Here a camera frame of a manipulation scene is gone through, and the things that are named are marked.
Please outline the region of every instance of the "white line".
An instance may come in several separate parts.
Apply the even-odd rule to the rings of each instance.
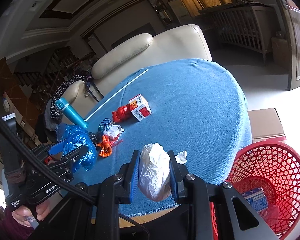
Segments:
[[[123,86],[118,92],[116,92],[113,96],[111,96],[106,102],[104,102],[101,106],[99,106],[96,111],[94,111],[85,121],[89,120],[90,117],[92,117],[101,107],[103,107],[111,98],[113,98],[116,94],[118,94],[121,90],[123,90],[124,88],[126,88],[128,85],[130,85],[133,81],[135,81],[138,77],[140,77],[141,75],[143,75],[144,73],[146,73],[149,69],[146,69],[145,71],[143,71],[140,75],[136,76],[134,79],[132,79],[128,84],[126,84],[125,86]]]

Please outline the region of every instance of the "maroon sleeve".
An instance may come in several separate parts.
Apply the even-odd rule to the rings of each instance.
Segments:
[[[4,219],[0,221],[0,227],[11,240],[25,240],[34,231],[33,228],[20,225],[15,221],[8,208],[4,211]]]

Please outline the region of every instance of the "metal screw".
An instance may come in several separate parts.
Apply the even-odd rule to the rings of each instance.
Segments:
[[[117,173],[117,174],[113,175],[113,178],[114,178],[114,180],[120,180],[120,179],[122,179],[122,175]]]
[[[87,186],[87,184],[85,184],[84,182],[79,182],[75,186],[79,189],[84,189]]]
[[[193,175],[193,174],[187,174],[186,175],[186,179],[188,179],[188,180],[194,180],[195,179],[195,175]]]
[[[222,186],[224,188],[231,188],[232,187],[232,185],[231,185],[231,183],[229,181],[225,181],[224,183],[222,183]]]

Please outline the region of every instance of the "black and white patterned cloth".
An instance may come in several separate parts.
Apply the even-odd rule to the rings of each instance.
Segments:
[[[73,78],[63,82],[60,87],[56,90],[56,92],[52,96],[51,100],[51,108],[50,108],[50,117],[57,123],[61,123],[62,121],[62,112],[57,108],[56,101],[61,98],[63,93],[70,87],[74,82],[78,80],[85,81],[86,76],[75,75]]]

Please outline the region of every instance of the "hand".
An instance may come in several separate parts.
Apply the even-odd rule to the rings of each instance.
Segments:
[[[41,204],[37,205],[35,210],[37,212],[37,220],[44,220],[45,217],[50,213],[50,202],[47,199],[46,201],[42,202]],[[30,209],[28,209],[26,206],[21,206],[15,211],[12,212],[12,216],[20,225],[31,227],[29,221],[27,220],[27,217],[31,216],[32,213]]]

